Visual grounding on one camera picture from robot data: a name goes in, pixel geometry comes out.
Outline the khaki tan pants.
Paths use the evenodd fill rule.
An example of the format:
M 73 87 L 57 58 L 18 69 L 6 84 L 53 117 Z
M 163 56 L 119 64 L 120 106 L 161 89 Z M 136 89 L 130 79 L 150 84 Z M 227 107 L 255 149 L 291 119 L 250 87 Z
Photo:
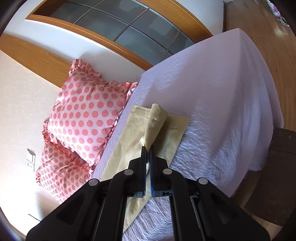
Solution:
M 100 176 L 104 181 L 128 168 L 138 158 L 144 146 L 147 150 L 156 142 L 156 155 L 170 165 L 190 119 L 170 116 L 158 104 L 151 108 L 133 106 L 127 122 Z

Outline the pink polka dot pillow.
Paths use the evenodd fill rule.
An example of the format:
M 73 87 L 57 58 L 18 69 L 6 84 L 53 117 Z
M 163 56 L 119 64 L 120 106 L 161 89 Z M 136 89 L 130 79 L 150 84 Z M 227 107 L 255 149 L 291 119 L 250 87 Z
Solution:
M 44 149 L 41 164 L 36 171 L 36 182 L 59 203 L 63 203 L 91 179 L 91 167 L 63 144 L 43 123 Z
M 136 87 L 137 82 L 107 82 L 89 63 L 74 60 L 49 117 L 52 142 L 76 152 L 89 166 L 98 163 Z

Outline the lavender bed sheet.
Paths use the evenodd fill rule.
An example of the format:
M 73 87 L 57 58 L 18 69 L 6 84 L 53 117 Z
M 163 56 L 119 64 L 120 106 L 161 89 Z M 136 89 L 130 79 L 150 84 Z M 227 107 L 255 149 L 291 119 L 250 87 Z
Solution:
M 194 44 L 138 78 L 93 176 L 101 178 L 135 105 L 160 105 L 190 122 L 171 163 L 184 177 L 207 178 L 232 196 L 249 170 L 266 162 L 283 127 L 271 73 L 254 42 L 233 29 Z

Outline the wooden framed glass door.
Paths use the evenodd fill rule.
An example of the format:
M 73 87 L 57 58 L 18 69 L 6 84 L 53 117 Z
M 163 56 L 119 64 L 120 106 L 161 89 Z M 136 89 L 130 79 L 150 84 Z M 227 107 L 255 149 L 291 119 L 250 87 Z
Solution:
M 177 1 L 22 1 L 4 33 L 123 81 L 212 36 Z

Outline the white wall socket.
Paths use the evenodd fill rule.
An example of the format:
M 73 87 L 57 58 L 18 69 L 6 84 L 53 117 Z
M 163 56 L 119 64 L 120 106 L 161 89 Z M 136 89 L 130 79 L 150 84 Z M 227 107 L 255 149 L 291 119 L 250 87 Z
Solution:
M 34 151 L 27 149 L 27 154 L 26 154 L 27 166 L 33 172 L 35 171 L 35 160 L 36 160 L 36 154 L 34 153 Z

